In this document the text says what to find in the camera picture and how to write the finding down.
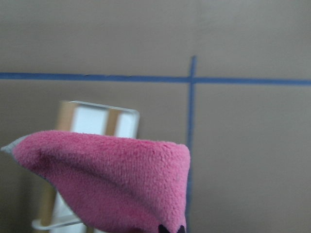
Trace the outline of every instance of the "folded towel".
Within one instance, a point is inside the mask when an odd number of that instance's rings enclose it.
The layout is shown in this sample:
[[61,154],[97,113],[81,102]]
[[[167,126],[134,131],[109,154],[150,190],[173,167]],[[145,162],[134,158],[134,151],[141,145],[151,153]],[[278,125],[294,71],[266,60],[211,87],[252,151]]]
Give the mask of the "folded towel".
[[49,181],[86,225],[111,233],[185,232],[184,145],[43,131],[2,150]]

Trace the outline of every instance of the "horizontal blue tape strip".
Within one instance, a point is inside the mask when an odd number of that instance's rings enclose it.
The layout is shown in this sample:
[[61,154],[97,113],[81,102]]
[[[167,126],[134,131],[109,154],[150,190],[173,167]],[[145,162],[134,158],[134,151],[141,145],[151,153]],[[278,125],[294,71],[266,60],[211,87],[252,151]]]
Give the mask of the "horizontal blue tape strip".
[[40,74],[40,73],[0,73],[0,79],[7,80],[63,80],[63,81],[111,81],[111,82],[151,82],[151,83],[214,83],[250,85],[311,85],[311,80],[259,79],[259,78],[218,78],[218,77],[165,77],[165,76],[125,76],[125,75],[82,75],[82,74]]

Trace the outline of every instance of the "vertical blue tape strip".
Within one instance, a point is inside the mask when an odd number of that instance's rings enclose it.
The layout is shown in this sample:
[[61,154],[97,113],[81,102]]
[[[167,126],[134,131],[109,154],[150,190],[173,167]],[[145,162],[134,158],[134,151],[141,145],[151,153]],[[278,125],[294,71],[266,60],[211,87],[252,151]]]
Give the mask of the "vertical blue tape strip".
[[[196,70],[196,56],[192,57],[191,67],[189,73],[189,93],[188,93],[188,130],[187,130],[187,147],[192,154],[192,142],[193,142],[193,128],[194,128],[194,104],[195,104],[195,70]],[[190,204],[191,204],[191,191],[192,191],[192,165],[188,174],[187,182],[187,204],[186,204],[186,221],[187,221],[187,232],[190,232]]]

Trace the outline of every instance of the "towel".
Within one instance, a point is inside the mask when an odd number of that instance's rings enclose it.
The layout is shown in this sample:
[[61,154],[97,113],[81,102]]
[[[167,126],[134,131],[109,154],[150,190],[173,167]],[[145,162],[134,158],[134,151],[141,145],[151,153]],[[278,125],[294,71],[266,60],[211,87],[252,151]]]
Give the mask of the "towel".
[[1,150],[49,181],[86,225],[111,233],[185,232],[184,145],[42,131]]

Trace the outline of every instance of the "pink towel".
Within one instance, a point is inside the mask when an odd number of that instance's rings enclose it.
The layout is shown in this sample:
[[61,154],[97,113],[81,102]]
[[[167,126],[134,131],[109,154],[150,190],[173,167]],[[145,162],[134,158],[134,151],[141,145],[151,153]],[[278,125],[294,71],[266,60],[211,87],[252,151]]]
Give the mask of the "pink towel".
[[44,131],[22,139],[13,156],[48,180],[86,225],[112,233],[185,232],[184,145]]

